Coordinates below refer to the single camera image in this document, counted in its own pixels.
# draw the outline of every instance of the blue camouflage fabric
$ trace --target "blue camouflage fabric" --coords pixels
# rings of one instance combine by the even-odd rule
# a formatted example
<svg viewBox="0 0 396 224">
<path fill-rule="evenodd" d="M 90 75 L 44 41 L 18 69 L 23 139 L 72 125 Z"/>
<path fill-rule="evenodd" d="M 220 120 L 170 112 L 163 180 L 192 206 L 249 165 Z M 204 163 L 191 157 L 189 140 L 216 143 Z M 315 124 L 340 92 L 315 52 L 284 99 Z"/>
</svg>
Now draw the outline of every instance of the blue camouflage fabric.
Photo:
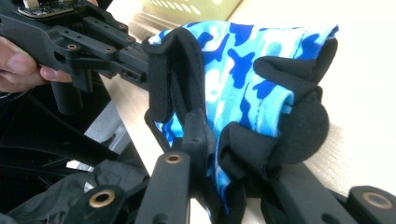
<svg viewBox="0 0 396 224">
<path fill-rule="evenodd" d="M 207 124 L 218 140 L 231 121 L 277 137 L 280 115 L 292 110 L 293 92 L 257 75 L 253 70 L 254 61 L 261 56 L 316 59 L 325 41 L 334 38 L 338 31 L 336 25 L 264 28 L 228 21 L 203 21 L 183 27 L 195 36 L 202 49 Z M 169 32 L 155 35 L 149 43 L 161 44 Z M 171 146 L 175 137 L 183 136 L 176 114 L 169 122 L 156 125 Z M 217 160 L 212 167 L 216 188 L 225 202 L 225 190 L 231 179 Z"/>
</svg>

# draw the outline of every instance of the table surface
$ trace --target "table surface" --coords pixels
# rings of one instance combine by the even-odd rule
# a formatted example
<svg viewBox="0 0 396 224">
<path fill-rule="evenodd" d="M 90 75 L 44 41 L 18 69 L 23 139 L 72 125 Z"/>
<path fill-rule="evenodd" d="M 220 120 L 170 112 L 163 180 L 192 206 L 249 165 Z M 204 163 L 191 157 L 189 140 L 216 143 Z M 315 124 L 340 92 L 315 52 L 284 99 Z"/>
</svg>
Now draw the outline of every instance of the table surface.
<svg viewBox="0 0 396 224">
<path fill-rule="evenodd" d="M 142 9 L 138 2 L 114 0 L 109 11 L 127 24 Z M 339 47 L 325 78 L 323 104 L 331 128 L 320 151 L 305 161 L 324 186 L 347 195 L 353 186 L 371 185 L 396 195 L 396 118 L 393 76 L 396 17 L 391 1 L 245 0 L 230 21 L 266 26 L 338 24 Z M 120 116 L 151 173 L 163 152 L 146 126 L 149 94 L 113 77 L 104 78 Z M 262 223 L 260 214 L 244 223 Z"/>
</svg>

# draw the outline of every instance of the circuit board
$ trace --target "circuit board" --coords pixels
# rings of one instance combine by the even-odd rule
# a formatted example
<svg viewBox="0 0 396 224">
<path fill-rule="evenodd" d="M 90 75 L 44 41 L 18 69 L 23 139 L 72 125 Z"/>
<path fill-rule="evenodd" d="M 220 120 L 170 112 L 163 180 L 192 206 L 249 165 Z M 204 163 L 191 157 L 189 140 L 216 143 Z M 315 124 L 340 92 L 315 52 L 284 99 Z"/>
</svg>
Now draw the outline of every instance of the circuit board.
<svg viewBox="0 0 396 224">
<path fill-rule="evenodd" d="M 23 0 L 24 6 L 18 7 L 18 11 L 30 18 L 42 19 L 74 10 L 74 1 L 38 1 Z"/>
</svg>

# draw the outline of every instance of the finger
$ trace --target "finger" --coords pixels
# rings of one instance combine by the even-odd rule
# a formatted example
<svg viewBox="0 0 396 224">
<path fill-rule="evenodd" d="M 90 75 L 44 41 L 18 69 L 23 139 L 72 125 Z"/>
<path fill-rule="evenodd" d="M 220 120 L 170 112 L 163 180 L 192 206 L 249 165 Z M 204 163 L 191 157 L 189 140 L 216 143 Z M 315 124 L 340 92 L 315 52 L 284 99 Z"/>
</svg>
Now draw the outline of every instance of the finger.
<svg viewBox="0 0 396 224">
<path fill-rule="evenodd" d="M 41 76 L 48 81 L 71 82 L 72 77 L 64 71 L 55 71 L 52 68 L 42 66 L 40 70 Z"/>
<path fill-rule="evenodd" d="M 98 2 L 96 1 L 96 0 L 88 0 L 90 3 L 92 3 L 92 4 L 94 4 L 94 5 L 96 5 L 96 6 L 98 6 Z"/>
<path fill-rule="evenodd" d="M 0 70 L 29 75 L 36 70 L 35 60 L 9 40 L 0 36 Z"/>
<path fill-rule="evenodd" d="M 20 91 L 28 91 L 32 89 L 34 86 L 32 85 L 20 85 L 9 82 L 4 77 L 0 76 L 0 91 L 3 92 L 20 92 Z"/>
<path fill-rule="evenodd" d="M 48 81 L 40 75 L 39 69 L 36 69 L 29 75 L 20 75 L 17 73 L 2 71 L 0 72 L 0 76 L 5 78 L 8 82 L 16 85 L 39 86 L 48 83 Z"/>
</svg>

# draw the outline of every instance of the brass insert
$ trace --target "brass insert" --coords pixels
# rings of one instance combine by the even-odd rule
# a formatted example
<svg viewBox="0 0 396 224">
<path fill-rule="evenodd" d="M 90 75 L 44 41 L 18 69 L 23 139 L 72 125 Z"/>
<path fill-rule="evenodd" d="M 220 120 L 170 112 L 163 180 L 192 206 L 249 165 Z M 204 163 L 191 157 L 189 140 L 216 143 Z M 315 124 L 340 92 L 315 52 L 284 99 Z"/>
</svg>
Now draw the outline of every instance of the brass insert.
<svg viewBox="0 0 396 224">
<path fill-rule="evenodd" d="M 182 161 L 182 158 L 179 155 L 170 155 L 165 160 L 168 163 L 178 163 Z"/>
<path fill-rule="evenodd" d="M 393 203 L 387 197 L 381 194 L 374 192 L 364 192 L 362 196 L 367 203 L 375 207 L 382 209 L 390 209 L 393 207 Z"/>
<path fill-rule="evenodd" d="M 111 204 L 116 198 L 116 194 L 111 189 L 104 189 L 92 195 L 90 198 L 90 206 L 93 208 L 101 208 Z"/>
<path fill-rule="evenodd" d="M 77 45 L 70 44 L 70 45 L 67 45 L 67 48 L 68 49 L 77 49 Z"/>
<path fill-rule="evenodd" d="M 105 51 L 106 52 L 111 52 L 111 51 L 113 51 L 114 49 L 113 48 L 111 48 L 111 47 L 107 47 L 107 48 L 105 48 Z"/>
</svg>

